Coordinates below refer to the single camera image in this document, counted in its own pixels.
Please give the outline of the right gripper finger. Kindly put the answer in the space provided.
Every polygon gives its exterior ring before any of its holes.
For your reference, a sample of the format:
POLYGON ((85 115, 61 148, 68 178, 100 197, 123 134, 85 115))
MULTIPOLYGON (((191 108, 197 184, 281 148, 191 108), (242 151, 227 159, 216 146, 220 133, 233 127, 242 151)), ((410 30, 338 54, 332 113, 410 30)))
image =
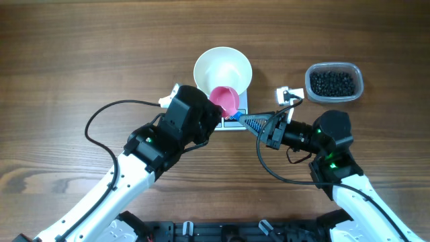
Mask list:
POLYGON ((245 120, 269 120, 275 112, 263 112, 258 114, 242 114, 239 118, 240 122, 245 120))
POLYGON ((266 122, 266 119, 246 119, 244 120, 243 126, 255 136, 259 136, 266 122))

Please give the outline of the pink scoop blue handle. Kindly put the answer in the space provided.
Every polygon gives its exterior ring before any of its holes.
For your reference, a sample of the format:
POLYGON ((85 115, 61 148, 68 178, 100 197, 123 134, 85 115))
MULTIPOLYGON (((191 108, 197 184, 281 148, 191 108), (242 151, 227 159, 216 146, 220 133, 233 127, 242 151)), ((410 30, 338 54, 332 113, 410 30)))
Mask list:
POLYGON ((234 115, 243 114, 239 112, 239 95, 232 87, 220 86, 212 90, 209 100, 222 108, 222 119, 231 117, 237 120, 234 115))

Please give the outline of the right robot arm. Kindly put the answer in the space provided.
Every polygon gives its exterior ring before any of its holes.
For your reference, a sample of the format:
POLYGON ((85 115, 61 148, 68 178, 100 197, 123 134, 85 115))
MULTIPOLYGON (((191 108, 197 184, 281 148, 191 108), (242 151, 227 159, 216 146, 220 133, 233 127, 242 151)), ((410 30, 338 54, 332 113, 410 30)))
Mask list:
POLYGON ((372 187, 349 148, 353 143, 349 115, 329 110, 314 124, 293 121, 283 112, 235 114, 247 130, 272 149, 281 145, 306 151, 310 185, 322 189, 339 210, 317 219, 316 236, 323 241, 420 241, 372 187))

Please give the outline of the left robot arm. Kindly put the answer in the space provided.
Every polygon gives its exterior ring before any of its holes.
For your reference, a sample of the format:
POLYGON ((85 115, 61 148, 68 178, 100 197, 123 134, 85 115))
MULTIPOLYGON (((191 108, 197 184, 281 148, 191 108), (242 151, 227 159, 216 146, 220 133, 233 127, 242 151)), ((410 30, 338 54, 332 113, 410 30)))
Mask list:
POLYGON ((181 85, 167 98, 165 112, 133 131, 113 165, 67 214, 38 233, 35 241, 95 241, 135 197, 149 189, 182 154, 204 147, 222 110, 196 87, 181 85))

